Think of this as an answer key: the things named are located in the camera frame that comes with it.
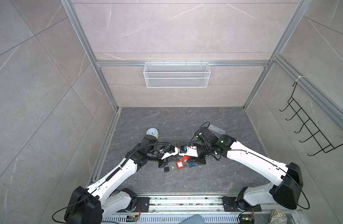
red padlock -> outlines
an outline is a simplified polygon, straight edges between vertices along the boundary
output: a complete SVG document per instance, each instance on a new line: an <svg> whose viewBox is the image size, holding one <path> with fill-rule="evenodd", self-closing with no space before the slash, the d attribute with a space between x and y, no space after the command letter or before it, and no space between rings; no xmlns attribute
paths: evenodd
<svg viewBox="0 0 343 224"><path fill-rule="evenodd" d="M177 162L177 166L178 166L178 169L182 169L182 168L184 168L183 161L179 161L179 162Z"/></svg>

cable tie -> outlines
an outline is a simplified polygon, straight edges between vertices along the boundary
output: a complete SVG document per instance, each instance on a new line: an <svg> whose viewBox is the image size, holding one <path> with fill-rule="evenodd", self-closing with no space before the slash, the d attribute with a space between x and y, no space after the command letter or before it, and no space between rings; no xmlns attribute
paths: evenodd
<svg viewBox="0 0 343 224"><path fill-rule="evenodd" d="M298 77L298 78L295 80L295 82L297 82L297 81L298 81L298 79L299 79L299 78L301 78L301 77L306 77L306 76L299 76L299 77Z"/></svg>

black cable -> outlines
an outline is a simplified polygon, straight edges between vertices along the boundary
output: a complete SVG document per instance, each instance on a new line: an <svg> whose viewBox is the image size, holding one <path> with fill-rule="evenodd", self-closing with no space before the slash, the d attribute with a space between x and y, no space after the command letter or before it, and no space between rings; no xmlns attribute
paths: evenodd
<svg viewBox="0 0 343 224"><path fill-rule="evenodd" d="M199 133L200 133L200 128L203 127L204 124L202 124L202 125L198 128Z"/></svg>
<svg viewBox="0 0 343 224"><path fill-rule="evenodd" d="M276 166L276 165L273 164L272 162L270 162L270 161L268 161L268 160L262 158L261 156L258 156L258 155L256 155L256 154L253 154L252 152L247 152L247 151L245 151L245 150L226 150L226 151L243 151L243 152L249 153L249 154L251 154L251 155L254 155L254 156L256 156L256 157L259 157L260 159L265 160L266 162L268 162L269 164L271 164L271 165L273 165L273 166ZM309 208L310 208L310 203L309 203L309 201L308 201L308 199L307 199L307 197L306 197L304 191L301 189L301 187L298 185L298 183L297 183L297 182L296 182L296 181L295 181L295 180L294 180L285 170L283 170L283 169L281 169L281 168L278 168L278 169L280 169L281 171L283 171L283 172L284 172L288 177L290 177L290 178L295 182L295 184L299 187L300 191L302 192L302 194L304 195L304 197L305 197L305 199L306 199L306 201L307 201L308 208L304 208L304 207L300 206L299 204L297 204L297 205L300 206L300 207L303 208L303 209L309 209Z"/></svg>
<svg viewBox="0 0 343 224"><path fill-rule="evenodd" d="M241 218L241 214L246 212L246 211L250 211L250 209L254 209L257 205L253 206L252 208L246 209L245 211L241 212L238 216L237 216L237 223L240 223L240 218Z"/></svg>
<svg viewBox="0 0 343 224"><path fill-rule="evenodd" d="M207 148L208 146L206 145L206 141L205 141L205 138L204 138L204 136L203 136L203 133L201 133L201 137L203 138L204 143L205 143L205 147Z"/></svg>
<svg viewBox="0 0 343 224"><path fill-rule="evenodd" d="M77 201L76 203L71 204L71 205L68 205L67 207L64 207L64 208L62 208L62 209L56 211L55 213L53 213L53 215L52 215L52 220L55 221L55 222L57 222L57 223L65 223L65 224L68 224L68 223L66 223L66 222L60 222L60 221L55 220L55 218L54 218L55 214L58 213L58 212L60 212L60 211L62 211L63 209L69 208L69 207L71 207L71 206L73 206L73 205L75 205L75 204L77 204L77 203L83 201L84 199L88 198L89 195L87 195L85 198L83 198L83 199Z"/></svg>
<svg viewBox="0 0 343 224"><path fill-rule="evenodd" d="M150 143L150 144L146 144L144 146L138 146L135 150L132 151L132 153L126 158L126 160L124 160L124 162L120 165L120 167L124 167L124 165L127 163L127 161L130 159L130 157L136 153L137 151L139 151L142 148L148 147L148 146L157 146L157 145L171 145L169 142L156 142L156 143Z"/></svg>
<svg viewBox="0 0 343 224"><path fill-rule="evenodd" d="M214 154L211 154L211 156L214 157L217 161L219 161L221 159L221 155L220 155L219 159L216 156L214 156Z"/></svg>

metal bracket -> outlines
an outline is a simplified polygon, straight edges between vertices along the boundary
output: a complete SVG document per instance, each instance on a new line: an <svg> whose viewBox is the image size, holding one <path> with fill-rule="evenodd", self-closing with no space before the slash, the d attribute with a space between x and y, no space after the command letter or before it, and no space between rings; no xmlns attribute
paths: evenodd
<svg viewBox="0 0 343 224"><path fill-rule="evenodd" d="M237 207L236 197L223 196L221 199L223 200L224 211L240 211ZM261 211L261 206L254 207L254 211Z"/></svg>
<svg viewBox="0 0 343 224"><path fill-rule="evenodd" d="M297 117L298 117L298 118L301 120L301 122L302 122L302 126L301 126L300 130L299 130L298 132L295 132L295 131L294 131L294 132L295 132L296 134L297 134L297 133L300 133L301 130L302 130L302 128L303 128L303 127L306 127L306 129L308 130L308 132L311 134L311 136L308 137L308 139L306 139L306 140L304 140L304 141L300 141L300 140L299 140L299 142L302 143L302 142L305 142L305 141L309 140L310 138L313 138L313 139L317 142L317 144L320 146L321 150L319 150L318 152L316 152L316 153L314 153L314 154L311 154L311 155L308 154L308 156L316 155L316 154L319 153L320 151L323 151L324 153L328 153L328 152L330 152L330 151L332 151L332 150L334 150L334 149L336 149L336 148L342 146L343 143L341 143L341 144L338 145L338 146L333 146L332 143L326 138L326 136L322 133L322 131L319 129L319 127L314 123L314 121L310 118L310 116L306 113L306 111L304 111L304 109L299 105L299 103L298 103L298 102L295 100L295 98L293 97L293 93L295 92L295 89L296 89L296 86L297 86L297 82L295 81L294 84L293 84L292 86L294 86L294 88L293 88L293 91L292 91L292 94L291 94L290 99L287 101L287 102L288 102L287 106L285 107L285 109L279 110L279 111L283 112L283 111L285 111L288 107L290 107L290 108L295 112L295 114L294 114L290 119L285 118L285 120L289 121L289 120L291 120L292 118L294 118L294 117L297 115ZM300 109L296 111L295 108L291 105L292 102L295 102L295 104L296 104L298 107L300 107ZM308 118L306 121L304 121L304 120L300 117L300 115L298 114L299 111L302 111L303 114L306 114L306 116L307 116L307 118ZM311 132L311 130L308 128L308 126L307 126L307 124L306 124L308 121L311 121L312 124L317 128L317 130L318 130L317 132L315 132L315 133L312 133L312 132ZM317 133L321 133L321 135L324 137L324 139L328 142L328 145L327 145L327 146L322 147L322 146L320 145L318 139L315 138L315 135L316 135Z"/></svg>
<svg viewBox="0 0 343 224"><path fill-rule="evenodd" d="M140 204L140 212L148 212L149 211L149 205L150 205L150 197L137 197L137 204ZM124 209L119 210L118 212L125 213L126 211ZM133 210L133 212L138 212L137 206Z"/></svg>

plastic storage container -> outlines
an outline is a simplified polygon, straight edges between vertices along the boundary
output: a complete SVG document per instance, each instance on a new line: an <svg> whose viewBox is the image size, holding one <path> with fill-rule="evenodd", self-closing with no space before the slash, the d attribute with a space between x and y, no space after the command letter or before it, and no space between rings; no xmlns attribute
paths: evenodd
<svg viewBox="0 0 343 224"><path fill-rule="evenodd" d="M223 129L218 128L215 125L211 124L211 125L209 125L208 128L210 129L210 131L214 131L214 132L219 133L219 134L225 134L225 131Z"/></svg>
<svg viewBox="0 0 343 224"><path fill-rule="evenodd" d="M206 62L147 62L143 73L148 88L207 87L210 67Z"/></svg>

